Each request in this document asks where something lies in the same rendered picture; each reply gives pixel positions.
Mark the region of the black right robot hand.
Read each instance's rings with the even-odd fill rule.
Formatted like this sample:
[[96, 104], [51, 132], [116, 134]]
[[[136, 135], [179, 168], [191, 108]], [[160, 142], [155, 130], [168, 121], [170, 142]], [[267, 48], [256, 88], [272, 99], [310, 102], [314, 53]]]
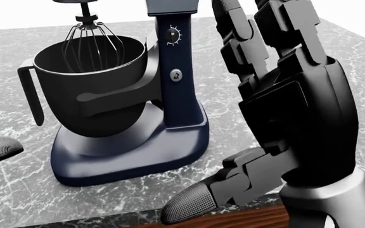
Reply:
[[246, 205], [282, 182], [315, 188], [355, 168], [358, 117], [341, 64], [319, 40], [311, 0], [255, 0], [246, 18], [238, 0], [212, 0], [221, 54], [240, 79], [241, 113], [259, 146], [232, 155], [216, 174], [175, 195], [163, 224], [216, 208]]

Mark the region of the navy blue stand mixer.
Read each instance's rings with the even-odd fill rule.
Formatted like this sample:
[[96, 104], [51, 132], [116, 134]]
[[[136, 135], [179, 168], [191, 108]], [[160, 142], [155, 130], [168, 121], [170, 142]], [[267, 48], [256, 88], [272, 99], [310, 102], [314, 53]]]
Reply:
[[[175, 46], [166, 45], [170, 25], [182, 33]], [[94, 186], [165, 172], [193, 163], [206, 151], [209, 125], [195, 94], [190, 15], [157, 16], [146, 52], [146, 71], [134, 88], [148, 97], [136, 123], [105, 137], [59, 129], [51, 168], [61, 184]], [[173, 69], [182, 71], [181, 81], [171, 81]]]

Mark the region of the silver mixer lock lever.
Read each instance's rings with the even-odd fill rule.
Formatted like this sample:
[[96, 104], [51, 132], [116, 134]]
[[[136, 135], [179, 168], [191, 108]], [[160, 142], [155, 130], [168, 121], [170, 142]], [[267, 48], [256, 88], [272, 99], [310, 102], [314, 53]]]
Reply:
[[170, 79], [173, 82], [179, 82], [183, 78], [183, 73], [179, 69], [173, 69], [170, 71]]

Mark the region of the mixer speed dial knob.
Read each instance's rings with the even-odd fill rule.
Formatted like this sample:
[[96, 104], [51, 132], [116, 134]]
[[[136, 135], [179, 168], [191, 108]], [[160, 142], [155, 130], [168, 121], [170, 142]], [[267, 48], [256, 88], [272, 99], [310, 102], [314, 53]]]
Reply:
[[181, 37], [181, 30], [179, 30], [177, 26], [170, 25], [169, 29], [166, 31], [166, 45], [178, 45], [181, 41]]

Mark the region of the brown wooden counter cabinet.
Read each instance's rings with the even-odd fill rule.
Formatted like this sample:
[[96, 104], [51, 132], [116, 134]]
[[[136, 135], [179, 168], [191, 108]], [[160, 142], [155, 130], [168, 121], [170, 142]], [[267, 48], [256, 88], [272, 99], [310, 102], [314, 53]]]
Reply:
[[271, 205], [196, 218], [179, 228], [289, 228], [289, 216], [276, 198]]

